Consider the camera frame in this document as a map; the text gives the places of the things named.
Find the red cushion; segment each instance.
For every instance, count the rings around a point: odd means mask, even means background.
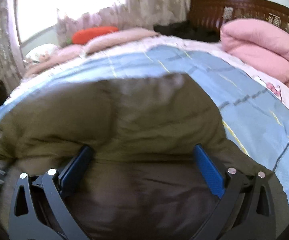
[[[90,28],[86,30],[80,30],[80,31],[77,31],[72,36],[72,43],[84,45],[95,37],[108,34],[108,33],[113,33],[118,30],[119,29],[117,27],[112,27],[112,26],[94,27],[94,28]]]

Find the pink comforter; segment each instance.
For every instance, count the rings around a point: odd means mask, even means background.
[[[262,20],[237,19],[220,30],[223,49],[289,87],[289,34]]]

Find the curtain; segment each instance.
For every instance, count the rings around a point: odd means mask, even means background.
[[[22,64],[21,52],[14,51],[14,25],[10,21],[10,0],[0,0],[0,80],[3,81],[8,93],[11,93],[20,83]]]
[[[81,29],[96,26],[116,26],[122,30],[132,27],[153,29],[155,24],[184,21],[190,0],[56,0],[56,4],[56,31],[59,44],[65,46],[67,40]],[[77,16],[71,12],[79,11],[81,6],[85,13],[75,19]]]

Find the brown garment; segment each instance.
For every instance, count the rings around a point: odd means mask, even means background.
[[[67,203],[95,240],[189,239],[218,201],[194,165],[197,143],[246,175],[264,171],[277,234],[289,223],[277,177],[226,138],[218,108],[187,74],[53,81],[10,111],[0,131],[0,154],[18,159],[3,190],[4,225],[20,171],[42,174],[87,144],[96,160]]]

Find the carved headboard panel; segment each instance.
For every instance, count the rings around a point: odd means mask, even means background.
[[[289,8],[266,0],[191,0],[188,19],[194,26],[219,31],[237,18],[270,22],[289,33]]]

